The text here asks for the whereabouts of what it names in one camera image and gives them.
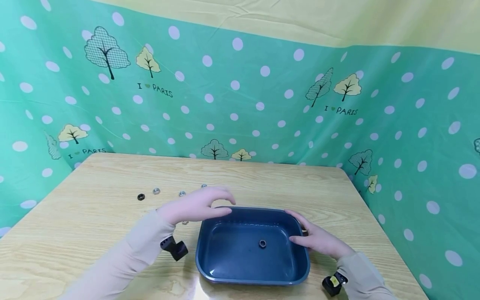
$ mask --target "plastic tray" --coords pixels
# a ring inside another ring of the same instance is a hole
[[[278,209],[231,209],[231,214],[205,220],[200,227],[195,260],[207,280],[286,286],[307,278],[308,251],[288,239],[302,235],[294,217]]]

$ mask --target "beige sleeve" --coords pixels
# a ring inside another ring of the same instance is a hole
[[[396,300],[385,281],[362,252],[337,262],[338,272],[348,279],[343,285],[349,300]]]
[[[174,229],[156,211],[148,213],[59,299],[114,300],[137,274],[153,264],[161,252],[161,241],[172,236]]]

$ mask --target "wooden table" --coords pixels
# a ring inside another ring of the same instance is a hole
[[[363,251],[399,299],[426,299],[369,209],[338,168],[158,156],[94,154],[0,240],[0,300],[56,299],[147,211],[202,183],[231,187],[238,205],[291,208]],[[161,193],[153,195],[152,189]],[[144,193],[146,199],[137,200]],[[190,253],[163,252],[119,299],[327,299],[322,279],[335,261],[312,254],[307,280],[293,287],[212,285],[199,274],[200,223],[179,224]],[[346,299],[344,292],[338,299]]]

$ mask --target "human hand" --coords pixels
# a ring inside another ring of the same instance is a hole
[[[172,225],[182,221],[203,221],[231,213],[232,210],[228,207],[212,208],[212,203],[219,199],[236,204],[235,198],[226,187],[204,187],[168,202],[157,209],[157,213]]]
[[[304,237],[291,236],[289,238],[291,242],[328,255],[335,260],[355,253],[355,251],[341,239],[311,223],[301,214],[288,209],[286,209],[285,212],[296,218],[308,232],[308,236]]]

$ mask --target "green polka dot backdrop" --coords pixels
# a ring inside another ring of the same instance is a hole
[[[327,48],[85,0],[0,8],[0,237],[95,152],[332,166],[431,299],[477,297],[478,56]]]

